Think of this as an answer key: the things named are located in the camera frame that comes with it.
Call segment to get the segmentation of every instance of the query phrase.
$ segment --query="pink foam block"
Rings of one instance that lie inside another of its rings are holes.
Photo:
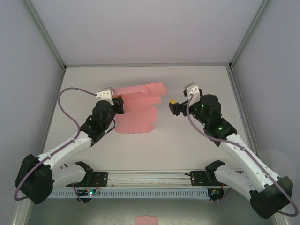
[[[150,216],[135,217],[135,225],[158,225],[158,218]]]
[[[148,133],[154,129],[152,123],[157,119],[158,109],[152,104],[160,104],[161,96],[167,94],[163,83],[118,88],[113,92],[124,100],[125,113],[116,116],[117,133]]]

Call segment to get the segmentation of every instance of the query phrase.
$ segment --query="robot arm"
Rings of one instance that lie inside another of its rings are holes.
[[[93,169],[84,162],[74,161],[73,156],[96,144],[105,135],[115,115],[124,113],[122,97],[112,97],[112,88],[96,94],[101,100],[81,125],[79,133],[47,153],[37,157],[30,154],[23,160],[15,181],[16,187],[34,166],[45,160],[20,187],[35,204],[44,201],[55,189],[81,181],[86,184],[91,182]]]
[[[180,113],[187,116],[188,107],[189,114],[204,125],[204,135],[210,137],[218,147],[239,162],[247,175],[245,177],[226,166],[224,162],[217,160],[205,168],[208,179],[225,183],[245,196],[262,218],[269,218],[287,206],[289,200],[274,181],[290,197],[293,190],[292,181],[287,176],[281,178],[251,151],[237,134],[236,129],[222,118],[218,98],[214,95],[203,95],[201,89],[195,84],[187,85],[184,95],[188,96],[189,100],[182,104],[174,100],[170,101],[169,107],[172,113],[176,116]]]

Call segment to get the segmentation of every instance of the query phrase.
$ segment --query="cable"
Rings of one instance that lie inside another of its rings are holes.
[[[109,129],[105,134],[108,134],[109,132],[111,132],[116,127],[116,121],[114,119],[112,121],[114,123],[114,126],[111,129]]]
[[[79,91],[85,92],[85,93],[87,93],[87,94],[97,96],[95,93],[89,92],[89,91],[87,91],[87,90],[83,90],[83,89],[81,89],[81,88],[73,88],[73,87],[71,87],[71,88],[66,88],[66,89],[64,89],[64,90],[62,90],[62,91],[60,92],[60,94],[58,95],[58,106],[59,106],[60,110],[61,110],[61,111],[62,111],[62,112],[63,112],[70,120],[72,120],[72,121],[76,124],[76,126],[77,126],[77,133],[76,133],[74,139],[70,140],[69,142],[65,143],[63,146],[59,147],[57,150],[55,150],[54,152],[52,152],[52,153],[50,154],[50,157],[49,157],[49,156],[45,157],[42,161],[40,161],[38,164],[36,164],[31,170],[29,170],[29,172],[24,176],[24,178],[21,180],[21,182],[19,183],[18,187],[17,187],[16,190],[15,190],[15,193],[14,193],[14,199],[15,199],[16,201],[21,201],[21,200],[24,200],[24,199],[28,198],[27,196],[22,197],[22,198],[18,198],[18,197],[17,197],[18,192],[19,192],[20,188],[22,187],[22,185],[24,184],[24,182],[26,181],[26,179],[27,179],[27,178],[28,178],[28,177],[29,177],[29,176],[30,176],[30,175],[31,175],[31,174],[32,174],[32,173],[33,173],[40,165],[42,165],[45,161],[47,161],[48,159],[50,159],[53,155],[55,155],[56,153],[58,153],[59,151],[61,151],[61,150],[64,149],[65,147],[67,147],[69,144],[73,143],[74,140],[76,140],[76,139],[78,138],[78,136],[79,136],[79,133],[80,133],[80,126],[79,126],[78,122],[77,122],[73,117],[71,117],[71,116],[70,116],[70,115],[62,108],[61,103],[60,103],[60,97],[61,97],[61,95],[62,95],[65,91],[67,91],[67,90],[79,90]]]
[[[229,189],[228,189],[228,191],[226,192],[226,194],[225,195],[223,195],[223,197],[222,198],[220,198],[220,199],[218,199],[218,200],[213,200],[213,202],[220,202],[220,201],[223,201],[228,195],[229,195],[229,193],[232,191],[233,189],[230,187]]]
[[[189,114],[189,104],[191,103],[194,95],[193,94],[190,94],[191,98],[188,100],[187,102],[187,118],[188,118],[188,121],[190,122],[190,124],[192,125],[192,127],[198,132],[200,133],[201,135],[203,135],[204,137],[207,137],[208,139],[210,139],[211,141],[214,141],[214,142],[225,142],[225,143],[228,143],[228,144],[232,144],[238,148],[240,148],[242,151],[244,151],[254,162],[255,164],[266,174],[266,176],[275,184],[275,186],[283,193],[283,195],[289,200],[289,202],[292,204],[292,206],[294,207],[295,209],[295,212],[293,214],[290,214],[290,213],[285,213],[285,212],[281,212],[281,211],[278,211],[278,213],[282,214],[282,215],[285,215],[285,216],[289,216],[289,217],[295,217],[299,214],[299,210],[298,210],[298,207],[296,206],[296,203],[290,198],[290,196],[282,189],[282,187],[275,181],[275,179],[273,177],[271,177],[271,175],[268,173],[268,171],[265,170],[265,168],[259,164],[259,162],[256,160],[256,158],[247,150],[245,149],[245,147],[239,145],[238,143],[235,143],[235,142],[232,142],[232,141],[229,141],[229,140],[223,140],[223,139],[219,139],[219,138],[215,138],[215,137],[211,137],[209,135],[206,135],[203,131],[201,131],[197,126],[196,124],[192,121],[192,118]]]
[[[97,187],[95,189],[95,191],[96,191],[98,189],[98,187],[99,187],[100,181],[96,177],[93,180],[95,180],[97,182]]]
[[[72,186],[73,186],[73,189],[74,189],[75,195],[77,196],[78,201],[80,202],[80,204],[83,203],[83,200],[81,200],[81,198],[78,195],[78,192],[76,191],[75,184],[72,183]]]
[[[222,183],[222,186],[221,186],[220,190],[222,190],[223,188],[224,188],[224,184]]]

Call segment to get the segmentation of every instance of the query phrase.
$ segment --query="yellow object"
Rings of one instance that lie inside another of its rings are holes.
[[[170,100],[170,103],[171,103],[171,104],[176,104],[177,102],[176,102],[175,100],[171,99],[171,100]]]

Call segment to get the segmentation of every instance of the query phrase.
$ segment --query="white wall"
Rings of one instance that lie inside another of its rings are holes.
[[[300,207],[299,12],[299,0],[271,3],[236,67],[236,76],[262,158],[293,180],[293,199]],[[299,224],[300,217],[293,222]]]
[[[37,154],[60,68],[22,1],[0,1],[0,224],[11,222],[23,158]]]
[[[262,0],[32,0],[70,64],[230,62]]]

